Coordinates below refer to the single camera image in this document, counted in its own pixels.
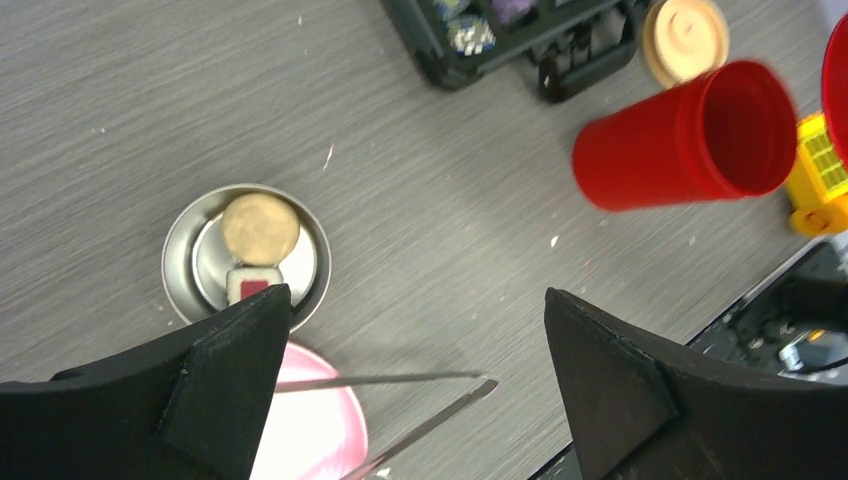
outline silver bowl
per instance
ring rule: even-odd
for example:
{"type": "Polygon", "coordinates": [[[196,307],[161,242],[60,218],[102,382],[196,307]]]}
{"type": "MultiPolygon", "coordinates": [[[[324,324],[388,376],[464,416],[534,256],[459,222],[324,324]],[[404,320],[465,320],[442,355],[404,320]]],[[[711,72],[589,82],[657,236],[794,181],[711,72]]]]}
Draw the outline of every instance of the silver bowl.
{"type": "Polygon", "coordinates": [[[240,183],[213,190],[180,213],[162,247],[162,283],[168,301],[187,324],[227,307],[227,272],[238,266],[224,245],[221,214],[236,198],[265,193],[285,200],[300,219],[300,238],[279,265],[292,291],[294,331],[315,313],[330,286],[332,257],[327,234],[315,215],[286,192],[265,185],[240,183]]]}

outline yellow toy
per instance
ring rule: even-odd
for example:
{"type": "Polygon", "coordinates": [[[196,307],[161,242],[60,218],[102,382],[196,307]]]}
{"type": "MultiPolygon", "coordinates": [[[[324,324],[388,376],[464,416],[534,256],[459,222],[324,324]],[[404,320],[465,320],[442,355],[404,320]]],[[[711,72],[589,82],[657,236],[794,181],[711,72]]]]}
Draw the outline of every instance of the yellow toy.
{"type": "Polygon", "coordinates": [[[798,157],[786,189],[795,207],[789,224],[796,232],[815,237],[848,230],[848,171],[822,114],[798,126],[798,157]]]}

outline grey table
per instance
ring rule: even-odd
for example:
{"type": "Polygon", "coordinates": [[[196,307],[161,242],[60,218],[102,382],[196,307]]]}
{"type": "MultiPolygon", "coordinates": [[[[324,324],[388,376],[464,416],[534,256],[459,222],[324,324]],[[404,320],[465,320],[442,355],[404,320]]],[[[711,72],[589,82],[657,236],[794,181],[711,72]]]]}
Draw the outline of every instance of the grey table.
{"type": "MultiPolygon", "coordinates": [[[[719,3],[732,57],[766,59],[815,111],[821,12],[719,3]]],[[[391,462],[395,480],[526,478],[566,444],[546,287],[680,341],[804,242],[783,194],[616,216],[583,199],[571,142],[658,91],[640,59],[555,107],[520,65],[448,95],[377,0],[6,0],[0,56],[0,381],[180,328],[159,279],[171,221],[214,187],[267,183],[317,213],[335,255],[297,342],[345,373],[504,382],[391,462]]],[[[458,388],[360,391],[372,446],[458,388]]]]}

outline black case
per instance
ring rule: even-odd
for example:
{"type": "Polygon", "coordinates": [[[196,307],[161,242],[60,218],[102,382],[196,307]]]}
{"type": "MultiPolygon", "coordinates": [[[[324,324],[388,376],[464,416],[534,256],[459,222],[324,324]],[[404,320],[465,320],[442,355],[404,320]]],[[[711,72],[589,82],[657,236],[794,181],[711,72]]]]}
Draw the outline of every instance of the black case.
{"type": "Polygon", "coordinates": [[[495,46],[462,57],[450,46],[432,0],[382,0],[407,49],[433,84],[458,90],[519,56],[539,69],[539,90],[562,102],[627,65],[650,0],[540,0],[523,19],[499,23],[490,0],[472,0],[468,11],[483,15],[495,46]],[[623,18],[618,43],[594,52],[592,34],[605,28],[610,15],[623,18]]]}

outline red cup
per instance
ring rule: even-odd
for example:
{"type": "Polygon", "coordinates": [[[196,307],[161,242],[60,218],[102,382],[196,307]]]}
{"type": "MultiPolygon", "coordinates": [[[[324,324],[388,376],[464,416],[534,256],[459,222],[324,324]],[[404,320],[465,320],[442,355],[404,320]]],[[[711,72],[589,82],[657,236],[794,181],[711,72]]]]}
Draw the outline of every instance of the red cup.
{"type": "Polygon", "coordinates": [[[822,107],[830,141],[848,161],[848,14],[836,24],[822,65],[822,107]]]}
{"type": "Polygon", "coordinates": [[[591,122],[574,143],[574,176],[609,211],[758,197],[789,176],[796,122],[768,67],[732,62],[591,122]]]}

